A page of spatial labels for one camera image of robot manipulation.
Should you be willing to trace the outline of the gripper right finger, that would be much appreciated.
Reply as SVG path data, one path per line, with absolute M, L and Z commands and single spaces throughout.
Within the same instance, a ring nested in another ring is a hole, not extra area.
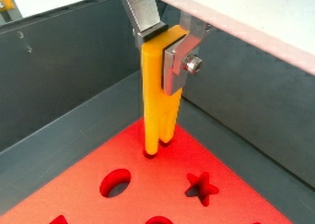
M 167 95 L 174 95 L 183 88 L 187 74 L 197 74 L 202 67 L 198 57 L 198 46 L 214 32 L 214 26 L 182 12 L 181 28 L 187 33 L 175 40 L 165 49 L 163 90 Z

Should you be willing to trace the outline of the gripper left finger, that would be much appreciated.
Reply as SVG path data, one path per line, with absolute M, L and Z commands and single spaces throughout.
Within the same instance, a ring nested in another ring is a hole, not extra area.
M 134 27 L 135 46 L 142 47 L 165 31 L 167 24 L 161 20 L 155 0 L 121 0 Z

